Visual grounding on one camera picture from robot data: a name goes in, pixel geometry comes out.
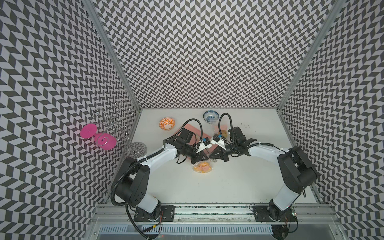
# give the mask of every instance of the metal vent grille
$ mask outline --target metal vent grille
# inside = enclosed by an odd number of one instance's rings
[[[150,224],[145,224],[142,229],[150,227]],[[187,235],[228,235],[228,234],[273,234],[271,225],[268,224],[220,224],[220,225],[196,225],[183,224],[182,226],[163,225],[157,226],[147,234],[157,234],[161,228],[161,233],[166,234],[187,234]]]
[[[119,233],[127,232],[127,225],[104,225],[100,228],[100,233]]]

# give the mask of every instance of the black cable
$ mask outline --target black cable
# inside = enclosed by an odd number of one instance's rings
[[[297,217],[295,217],[295,219],[296,219],[296,229],[290,232],[289,231],[290,228],[288,228],[288,233],[296,232],[296,230],[299,228],[299,221],[298,221]]]
[[[233,131],[232,117],[231,117],[231,115],[229,115],[229,113],[223,113],[223,114],[220,116],[220,118],[219,118],[219,120],[218,120],[218,132],[222,135],[225,144],[227,144],[227,146],[231,149],[231,151],[232,151],[233,153],[235,153],[235,154],[239,154],[239,153],[237,152],[237,150],[235,150],[235,149],[231,146],[231,144],[228,142],[228,140],[223,136],[223,134],[222,134],[222,132],[221,132],[221,126],[220,126],[220,124],[221,124],[221,119],[222,119],[223,116],[225,116],[225,115],[227,115],[228,118],[229,118],[229,124],[230,124],[230,126],[231,126],[231,132],[232,132],[232,134],[233,134],[232,139],[236,139],[236,134],[235,134],[234,131]]]
[[[164,213],[164,212],[161,212],[159,223],[156,223],[156,224],[154,224],[154,225],[152,225],[152,226],[150,226],[150,227],[144,229],[142,232],[143,232],[143,233],[145,233],[145,232],[149,232],[149,231],[151,231],[152,229],[154,229],[155,227],[159,226],[159,225],[161,224],[161,219],[163,218],[163,213]]]
[[[250,205],[248,206],[248,208],[249,208],[249,210],[250,210],[251,212],[253,212],[253,210],[251,209],[251,205],[252,205],[252,204],[250,204]]]
[[[183,162],[187,159],[187,157],[185,157],[184,160],[181,161],[181,162],[179,162],[179,159],[180,159],[180,155],[179,155],[179,158],[178,158],[177,161],[176,161],[177,164],[181,164],[181,163],[183,163]]]
[[[281,150],[280,148],[276,147],[275,145],[273,145],[272,143],[266,143],[266,142],[258,142],[258,143],[254,143],[254,144],[251,144],[249,145],[248,147],[246,147],[243,152],[241,154],[244,154],[244,152],[248,149],[250,149],[251,147],[255,147],[255,146],[270,146],[270,147],[275,147],[279,150]]]
[[[159,151],[155,152],[155,153],[152,153],[151,155],[149,155],[148,157],[146,158],[143,158],[143,159],[140,159],[140,160],[137,160],[136,162],[134,162],[121,176],[120,178],[116,181],[116,183],[112,186],[112,189],[111,189],[111,203],[114,205],[114,206],[124,206],[124,205],[127,205],[128,203],[126,202],[116,202],[115,200],[115,192],[116,192],[116,189],[118,187],[118,185],[121,183],[121,181],[125,178],[125,176],[127,176],[136,166],[138,166],[139,164],[141,164],[142,162],[146,161],[147,159],[150,159],[156,155],[159,155],[160,153],[162,153],[164,151],[164,148],[160,149]]]
[[[199,142],[198,142],[197,149],[194,150],[194,152],[196,152],[196,151],[199,149],[199,147],[200,147],[201,140],[203,139],[203,126],[201,125],[201,122],[200,122],[199,120],[197,120],[196,118],[188,119],[188,120],[183,124],[183,126],[181,126],[181,128],[177,131],[177,133],[175,133],[175,134],[173,134],[171,137],[165,139],[164,142],[167,141],[167,140],[169,140],[169,139],[171,139],[171,138],[174,138],[175,136],[177,136],[177,135],[181,132],[181,130],[186,126],[186,124],[189,123],[190,121],[196,121],[196,122],[198,122],[198,124],[199,124],[199,126],[200,126],[200,140],[199,140]]]
[[[197,152],[197,144],[198,144],[198,141],[197,141],[197,136],[195,133],[193,133],[193,135],[195,135],[195,143],[191,146],[192,147],[192,151],[193,152]]]
[[[146,239],[155,239],[155,238],[157,238],[159,235],[151,235],[151,236],[148,236],[148,235],[146,235],[146,234],[144,234],[138,227],[137,227],[137,225],[136,225],[136,223],[133,221],[133,219],[132,219],[132,217],[131,217],[131,214],[129,213],[129,210],[128,210],[128,205],[125,205],[125,211],[127,212],[127,214],[128,214],[128,217],[129,217],[129,220],[131,221],[131,223],[132,223],[132,225],[133,225],[133,227],[136,229],[136,231],[138,231],[139,232],[139,234],[141,235],[141,236],[143,236],[143,237],[145,237]]]

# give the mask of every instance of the pink disc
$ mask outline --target pink disc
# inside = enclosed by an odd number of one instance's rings
[[[93,123],[85,125],[80,131],[80,137],[90,138],[97,132],[97,126]]]
[[[114,148],[117,143],[116,138],[104,132],[97,133],[93,140],[98,147],[107,151]]]

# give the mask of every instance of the wire stand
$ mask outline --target wire stand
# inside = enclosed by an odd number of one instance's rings
[[[118,101],[115,103],[115,106],[118,107],[117,112],[121,112],[121,106],[122,102]],[[118,143],[123,143],[124,144],[124,150],[127,151],[128,156],[136,159],[138,157],[142,157],[147,153],[147,147],[145,146],[144,143],[142,142],[132,142],[131,139],[128,137],[129,132],[125,131],[124,129],[127,129],[128,126],[123,126],[122,123],[125,119],[129,118],[130,116],[135,114],[135,109],[130,108],[128,115],[123,118],[119,118],[117,114],[108,114],[104,109],[101,108],[96,108],[95,110],[92,111],[92,117],[94,119],[101,119],[100,122],[96,122],[94,124],[96,125],[102,125],[106,129],[106,131],[109,131],[112,133],[112,135],[115,136],[116,141]],[[104,133],[101,134],[97,140],[95,141],[97,146],[103,146],[107,144],[108,142],[108,137],[104,136]]]

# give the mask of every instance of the blue and white bowl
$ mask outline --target blue and white bowl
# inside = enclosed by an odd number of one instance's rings
[[[203,118],[207,123],[215,123],[218,121],[218,113],[213,110],[208,110],[203,114]]]

